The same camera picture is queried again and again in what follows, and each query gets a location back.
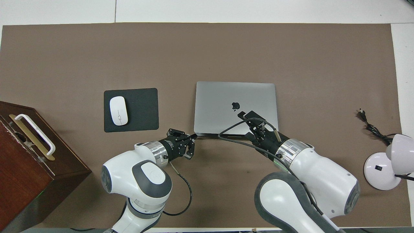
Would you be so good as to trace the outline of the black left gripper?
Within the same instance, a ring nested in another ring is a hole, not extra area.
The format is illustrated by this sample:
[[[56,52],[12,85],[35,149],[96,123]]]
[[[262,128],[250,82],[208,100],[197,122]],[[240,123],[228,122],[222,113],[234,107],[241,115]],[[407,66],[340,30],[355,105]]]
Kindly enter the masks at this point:
[[[167,137],[161,139],[161,144],[164,146],[167,152],[167,160],[173,161],[179,157],[185,157],[187,160],[191,160],[195,152],[195,142],[188,142],[188,140],[195,140],[197,134],[187,134],[184,131],[179,131],[170,128],[167,131]]]

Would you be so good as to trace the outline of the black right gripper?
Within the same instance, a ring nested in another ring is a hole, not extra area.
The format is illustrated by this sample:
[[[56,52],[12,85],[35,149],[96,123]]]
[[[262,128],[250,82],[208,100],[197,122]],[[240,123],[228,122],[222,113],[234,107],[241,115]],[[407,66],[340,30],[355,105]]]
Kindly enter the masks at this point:
[[[251,132],[247,133],[247,139],[260,149],[276,154],[278,148],[288,140],[288,137],[279,133],[280,141],[278,141],[275,133],[271,131],[271,125],[262,122],[260,125],[250,124]]]

